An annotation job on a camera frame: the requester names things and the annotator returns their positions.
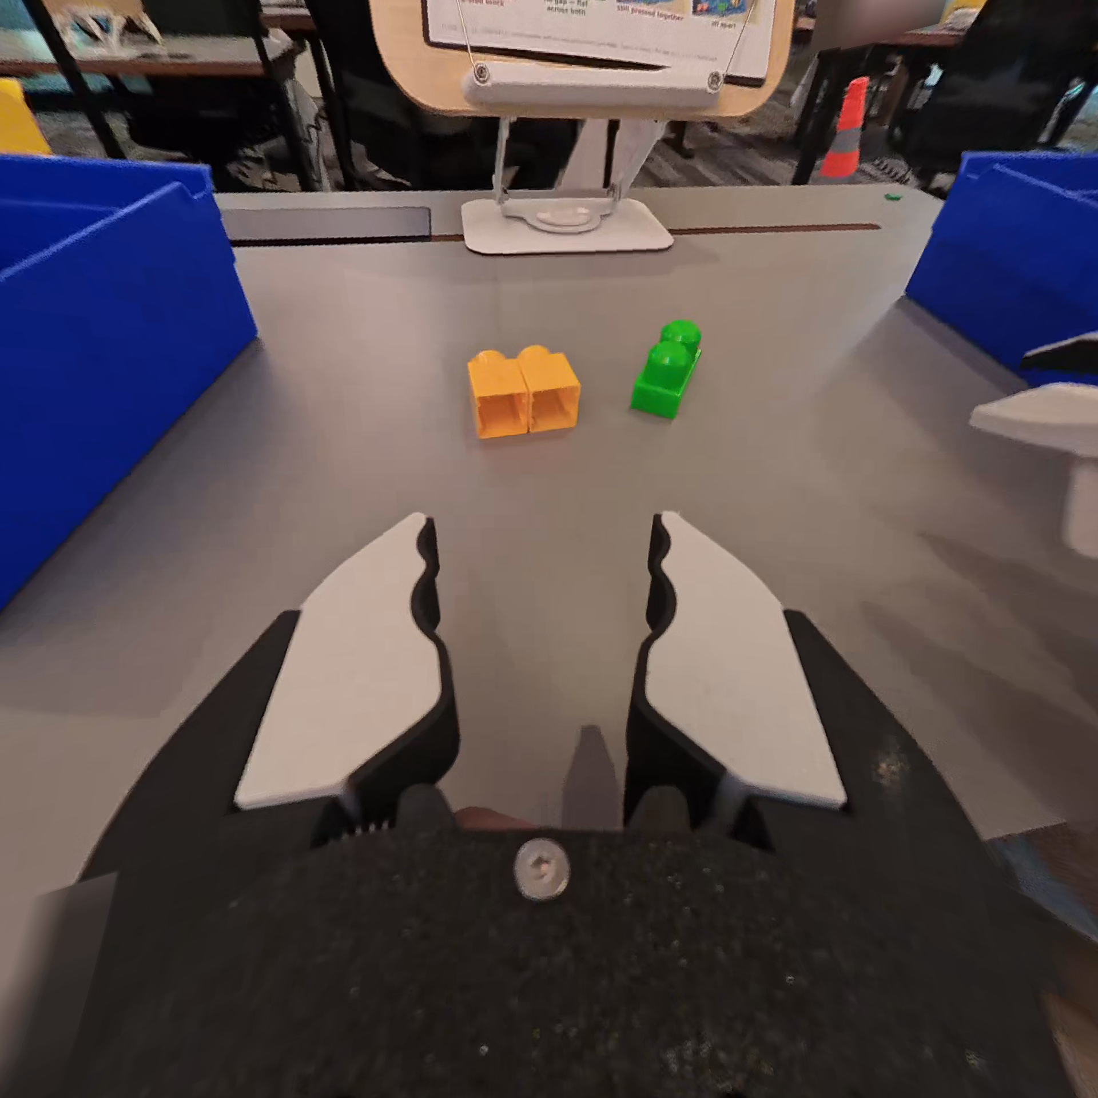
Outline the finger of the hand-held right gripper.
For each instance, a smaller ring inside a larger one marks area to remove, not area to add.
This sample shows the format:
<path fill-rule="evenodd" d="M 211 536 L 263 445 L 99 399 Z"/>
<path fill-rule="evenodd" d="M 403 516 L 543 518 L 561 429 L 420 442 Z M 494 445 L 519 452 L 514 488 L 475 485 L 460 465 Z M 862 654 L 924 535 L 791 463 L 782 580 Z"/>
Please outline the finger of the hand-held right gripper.
<path fill-rule="evenodd" d="M 1029 374 L 1095 376 L 1096 331 L 1064 337 L 1028 350 L 1023 369 Z"/>
<path fill-rule="evenodd" d="M 1062 452 L 1072 463 L 1062 513 L 1063 542 L 1096 558 L 1096 388 L 1056 382 L 975 406 L 968 424 L 981 432 Z"/>

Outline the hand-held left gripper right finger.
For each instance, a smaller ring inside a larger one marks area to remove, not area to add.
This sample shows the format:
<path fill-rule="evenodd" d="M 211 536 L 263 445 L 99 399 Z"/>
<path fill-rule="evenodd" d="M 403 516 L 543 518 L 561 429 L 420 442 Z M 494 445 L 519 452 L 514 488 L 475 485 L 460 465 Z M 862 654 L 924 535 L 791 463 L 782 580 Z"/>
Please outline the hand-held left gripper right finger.
<path fill-rule="evenodd" d="M 752 797 L 841 810 L 844 782 L 779 599 L 674 511 L 653 516 L 647 568 L 624 811 L 661 787 L 688 813 L 739 813 Z"/>

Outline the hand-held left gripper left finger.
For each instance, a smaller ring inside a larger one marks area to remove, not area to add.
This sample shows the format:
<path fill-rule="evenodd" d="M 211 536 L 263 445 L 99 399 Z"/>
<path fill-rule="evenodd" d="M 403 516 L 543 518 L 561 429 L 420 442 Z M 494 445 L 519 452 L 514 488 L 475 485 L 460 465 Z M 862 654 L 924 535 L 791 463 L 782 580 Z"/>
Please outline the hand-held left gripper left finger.
<path fill-rule="evenodd" d="M 393 813 L 436 784 L 459 752 L 459 720 L 435 580 L 434 524 L 411 512 L 303 601 L 234 803 L 251 811 L 333 798 Z"/>

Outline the blue plastic bin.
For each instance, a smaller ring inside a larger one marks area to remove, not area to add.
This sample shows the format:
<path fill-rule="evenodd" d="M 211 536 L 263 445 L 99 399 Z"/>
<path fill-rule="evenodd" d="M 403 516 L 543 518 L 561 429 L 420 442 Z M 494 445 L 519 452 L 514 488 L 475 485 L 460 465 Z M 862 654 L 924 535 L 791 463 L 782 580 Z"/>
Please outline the blue plastic bin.
<path fill-rule="evenodd" d="M 1029 385 L 1094 385 L 1024 354 L 1096 329 L 1096 153 L 964 153 L 904 294 Z"/>
<path fill-rule="evenodd" d="M 1 158 L 1 604 L 257 337 L 210 168 Z"/>

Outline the green two-stud toy block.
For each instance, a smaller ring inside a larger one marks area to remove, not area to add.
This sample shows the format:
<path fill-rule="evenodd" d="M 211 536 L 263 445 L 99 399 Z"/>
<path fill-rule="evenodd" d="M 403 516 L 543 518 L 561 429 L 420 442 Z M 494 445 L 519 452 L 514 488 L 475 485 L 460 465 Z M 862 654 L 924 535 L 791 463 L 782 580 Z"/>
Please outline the green two-stud toy block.
<path fill-rule="evenodd" d="M 633 383 L 629 407 L 672 421 L 702 357 L 702 333 L 690 319 L 666 322 L 647 351 Z"/>

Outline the yellow toy building block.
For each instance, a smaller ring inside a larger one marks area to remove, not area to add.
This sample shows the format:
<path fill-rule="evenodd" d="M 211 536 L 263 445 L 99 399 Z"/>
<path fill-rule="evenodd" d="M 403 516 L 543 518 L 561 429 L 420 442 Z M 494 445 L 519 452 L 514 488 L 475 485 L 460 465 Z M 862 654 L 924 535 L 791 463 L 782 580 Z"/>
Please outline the yellow toy building block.
<path fill-rule="evenodd" d="M 479 440 L 530 431 L 530 391 L 518 359 L 495 349 L 481 350 L 468 360 L 467 374 Z"/>
<path fill-rule="evenodd" d="M 528 432 L 574 429 L 580 384 L 569 359 L 543 345 L 528 345 L 516 356 L 528 390 Z"/>

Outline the black office chair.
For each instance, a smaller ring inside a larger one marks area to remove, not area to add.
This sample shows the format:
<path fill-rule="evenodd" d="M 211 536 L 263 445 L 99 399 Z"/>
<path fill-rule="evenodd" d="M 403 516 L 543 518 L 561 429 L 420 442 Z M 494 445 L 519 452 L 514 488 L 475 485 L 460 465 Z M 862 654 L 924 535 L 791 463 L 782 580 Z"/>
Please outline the black office chair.
<path fill-rule="evenodd" d="M 1072 81 L 1095 56 L 1094 1 L 989 1 L 893 146 L 916 185 L 956 175 L 966 153 L 1038 145 Z"/>

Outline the orange traffic cone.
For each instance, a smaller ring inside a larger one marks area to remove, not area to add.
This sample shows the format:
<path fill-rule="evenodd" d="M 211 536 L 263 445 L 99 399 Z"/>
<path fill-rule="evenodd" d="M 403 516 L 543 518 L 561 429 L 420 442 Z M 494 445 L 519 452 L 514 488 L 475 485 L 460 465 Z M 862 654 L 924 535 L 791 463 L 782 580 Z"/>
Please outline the orange traffic cone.
<path fill-rule="evenodd" d="M 846 184 L 857 171 L 869 83 L 868 75 L 860 75 L 847 84 L 830 145 L 813 176 L 816 184 Z"/>

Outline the black flat panel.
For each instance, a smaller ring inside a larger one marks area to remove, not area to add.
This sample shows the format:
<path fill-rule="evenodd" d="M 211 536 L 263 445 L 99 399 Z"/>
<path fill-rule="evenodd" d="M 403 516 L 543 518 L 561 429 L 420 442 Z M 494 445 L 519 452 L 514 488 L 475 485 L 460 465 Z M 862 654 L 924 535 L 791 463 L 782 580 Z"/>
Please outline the black flat panel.
<path fill-rule="evenodd" d="M 235 247 L 335 246 L 415 242 L 432 238 L 426 207 L 221 207 Z"/>

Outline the white book stand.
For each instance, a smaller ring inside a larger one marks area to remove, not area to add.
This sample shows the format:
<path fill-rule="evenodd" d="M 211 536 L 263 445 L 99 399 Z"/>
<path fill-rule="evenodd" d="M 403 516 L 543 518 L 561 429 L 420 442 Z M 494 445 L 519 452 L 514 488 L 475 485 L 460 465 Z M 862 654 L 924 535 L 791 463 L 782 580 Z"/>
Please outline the white book stand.
<path fill-rule="evenodd" d="M 460 83 L 470 103 L 552 107 L 568 115 L 588 108 L 608 119 L 622 119 L 625 111 L 634 108 L 647 122 L 648 135 L 622 168 L 619 178 L 600 191 L 511 193 L 504 186 L 503 167 L 513 116 L 500 115 L 491 199 L 471 199 L 460 207 L 465 246 L 483 256 L 670 249 L 673 239 L 665 226 L 627 192 L 665 121 L 679 112 L 713 106 L 723 83 L 725 72 L 720 67 L 696 65 L 635 71 L 473 62 Z"/>

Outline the printed instruction sheet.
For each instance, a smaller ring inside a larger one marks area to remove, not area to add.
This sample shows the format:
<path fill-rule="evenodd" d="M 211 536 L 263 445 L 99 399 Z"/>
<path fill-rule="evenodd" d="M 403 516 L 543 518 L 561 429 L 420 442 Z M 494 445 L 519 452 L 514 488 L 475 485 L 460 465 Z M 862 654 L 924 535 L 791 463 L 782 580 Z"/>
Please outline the printed instruction sheet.
<path fill-rule="evenodd" d="M 440 48 L 766 75 L 774 1 L 425 1 Z"/>

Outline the wooden display board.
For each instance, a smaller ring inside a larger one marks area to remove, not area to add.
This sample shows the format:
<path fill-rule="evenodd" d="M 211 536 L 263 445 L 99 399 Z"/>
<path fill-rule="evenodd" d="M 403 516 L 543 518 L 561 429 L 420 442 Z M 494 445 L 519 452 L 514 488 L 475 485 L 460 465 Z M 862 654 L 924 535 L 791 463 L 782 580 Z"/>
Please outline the wooden display board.
<path fill-rule="evenodd" d="M 680 70 L 592 66 L 429 44 L 421 2 L 370 2 L 383 65 L 397 89 L 425 111 L 454 118 L 727 121 L 758 110 L 789 60 L 794 3 L 777 1 L 765 78 L 757 87 L 722 82 L 705 97 L 687 94 Z"/>

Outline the yellow plastic bin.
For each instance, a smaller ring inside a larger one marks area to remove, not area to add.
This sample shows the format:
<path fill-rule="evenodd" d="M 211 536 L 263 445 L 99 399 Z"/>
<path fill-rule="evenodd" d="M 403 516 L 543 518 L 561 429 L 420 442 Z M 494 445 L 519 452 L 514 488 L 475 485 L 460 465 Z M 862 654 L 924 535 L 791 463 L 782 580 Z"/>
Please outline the yellow plastic bin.
<path fill-rule="evenodd" d="M 52 151 L 30 110 L 19 80 L 0 80 L 0 151 L 2 156 L 50 158 Z"/>

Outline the wooden side table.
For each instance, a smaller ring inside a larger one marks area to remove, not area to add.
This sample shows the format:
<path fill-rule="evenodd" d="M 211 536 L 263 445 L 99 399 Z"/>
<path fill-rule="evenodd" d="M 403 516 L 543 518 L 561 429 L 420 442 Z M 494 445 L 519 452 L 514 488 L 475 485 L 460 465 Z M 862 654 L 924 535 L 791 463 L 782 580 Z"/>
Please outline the wooden side table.
<path fill-rule="evenodd" d="M 109 158 L 105 111 L 138 147 L 181 156 L 221 186 L 241 153 L 281 139 L 300 190 L 317 189 L 291 83 L 301 44 L 260 2 L 23 2 L 2 28 L 2 76 L 60 76 Z"/>

